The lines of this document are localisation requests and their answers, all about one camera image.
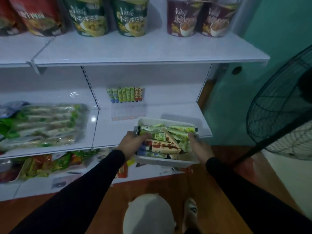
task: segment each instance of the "teal wall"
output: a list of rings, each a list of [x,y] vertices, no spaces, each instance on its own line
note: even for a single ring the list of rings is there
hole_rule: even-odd
[[[209,98],[204,116],[213,145],[253,145],[246,133],[249,105],[263,84],[289,58],[312,44],[312,0],[262,0],[244,39],[271,56],[260,63],[232,63]],[[231,72],[236,66],[243,70]]]

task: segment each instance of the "white plastic box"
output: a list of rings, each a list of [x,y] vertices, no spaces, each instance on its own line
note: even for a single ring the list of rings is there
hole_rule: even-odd
[[[196,125],[190,124],[190,123],[170,121],[170,120],[164,120],[164,119],[151,119],[151,118],[143,117],[138,120],[138,126],[143,126],[143,125],[153,126],[159,123],[164,123],[166,127],[169,127],[171,125],[197,127]],[[141,164],[160,165],[160,166],[168,166],[168,167],[175,167],[175,168],[187,168],[192,164],[199,163],[195,154],[193,153],[191,154],[192,154],[192,161],[180,161],[180,160],[146,157],[146,156],[138,156],[138,155],[135,155],[135,161]]]

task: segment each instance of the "black sleeve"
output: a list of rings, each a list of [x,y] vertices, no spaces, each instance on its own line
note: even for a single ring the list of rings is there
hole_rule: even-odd
[[[85,233],[124,162],[123,152],[113,150],[88,173],[23,219],[10,234]]]
[[[206,169],[254,234],[312,233],[312,222],[308,218],[245,180],[217,158],[210,158]]]

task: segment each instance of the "pedestal fan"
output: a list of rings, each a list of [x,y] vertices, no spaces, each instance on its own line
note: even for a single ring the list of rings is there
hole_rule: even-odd
[[[256,146],[232,166],[262,149],[312,160],[312,45],[263,85],[249,107],[246,127]]]

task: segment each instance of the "wooden floor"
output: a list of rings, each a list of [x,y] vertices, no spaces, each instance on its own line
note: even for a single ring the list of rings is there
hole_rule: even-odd
[[[247,149],[242,146],[213,147],[215,154],[225,162],[233,160]],[[256,154],[252,158],[237,168],[236,172],[299,210],[264,156]],[[109,188],[87,234],[121,234],[128,202],[146,193],[159,193],[167,200],[178,225],[176,233],[182,233],[183,204],[188,197],[197,202],[199,224],[205,233],[252,233],[214,179],[197,165],[193,167],[193,173],[126,182]],[[0,202],[1,233],[8,233],[52,196],[49,194]]]

